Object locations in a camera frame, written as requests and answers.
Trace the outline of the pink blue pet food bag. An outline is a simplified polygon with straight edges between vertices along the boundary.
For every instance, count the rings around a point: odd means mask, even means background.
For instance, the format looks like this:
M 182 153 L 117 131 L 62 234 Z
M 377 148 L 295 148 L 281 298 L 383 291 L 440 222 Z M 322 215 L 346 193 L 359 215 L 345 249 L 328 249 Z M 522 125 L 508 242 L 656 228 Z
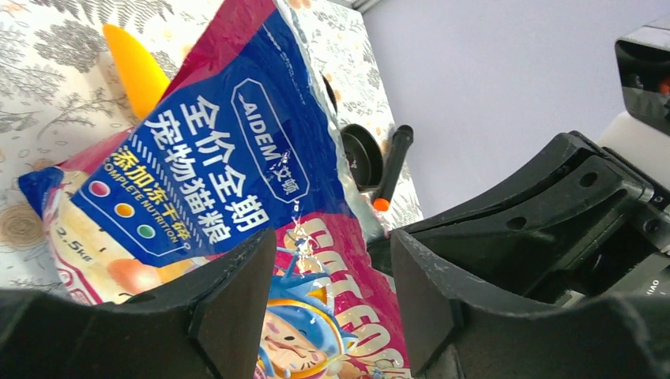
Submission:
M 251 378 L 408 378 L 337 119 L 284 1 L 226 1 L 157 107 L 21 176 L 72 302 L 122 304 L 273 229 Z

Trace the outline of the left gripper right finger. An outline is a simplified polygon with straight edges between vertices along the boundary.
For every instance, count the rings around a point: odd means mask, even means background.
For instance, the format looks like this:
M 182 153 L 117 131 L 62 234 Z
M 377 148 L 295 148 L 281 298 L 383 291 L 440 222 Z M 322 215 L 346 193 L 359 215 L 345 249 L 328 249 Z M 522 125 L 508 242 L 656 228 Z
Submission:
M 416 378 L 666 378 L 669 300 L 612 294 L 569 308 L 505 291 L 391 237 L 408 363 Z

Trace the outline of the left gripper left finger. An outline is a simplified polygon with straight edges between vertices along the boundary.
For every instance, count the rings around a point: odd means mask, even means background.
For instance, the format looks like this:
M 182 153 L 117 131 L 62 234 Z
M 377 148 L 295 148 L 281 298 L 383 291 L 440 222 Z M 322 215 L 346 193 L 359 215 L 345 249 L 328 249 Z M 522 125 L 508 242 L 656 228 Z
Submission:
M 115 305 L 1 293 L 4 378 L 251 378 L 277 252 L 273 229 Z

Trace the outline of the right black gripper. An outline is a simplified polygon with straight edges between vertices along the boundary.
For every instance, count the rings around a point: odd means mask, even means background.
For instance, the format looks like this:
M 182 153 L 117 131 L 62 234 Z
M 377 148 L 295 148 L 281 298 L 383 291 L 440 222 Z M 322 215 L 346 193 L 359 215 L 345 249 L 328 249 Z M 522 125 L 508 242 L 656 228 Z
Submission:
M 485 193 L 405 232 L 516 295 L 579 305 L 669 292 L 669 192 L 610 148 L 572 131 Z

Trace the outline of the yellow plastic scoop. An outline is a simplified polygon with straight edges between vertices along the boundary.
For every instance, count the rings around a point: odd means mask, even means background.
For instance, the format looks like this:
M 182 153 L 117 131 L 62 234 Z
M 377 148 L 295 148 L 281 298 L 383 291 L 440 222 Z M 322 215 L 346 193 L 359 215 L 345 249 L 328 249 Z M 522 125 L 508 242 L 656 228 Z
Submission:
M 130 33 L 113 24 L 104 24 L 102 30 L 131 110 L 137 118 L 144 119 L 160 102 L 171 81 Z

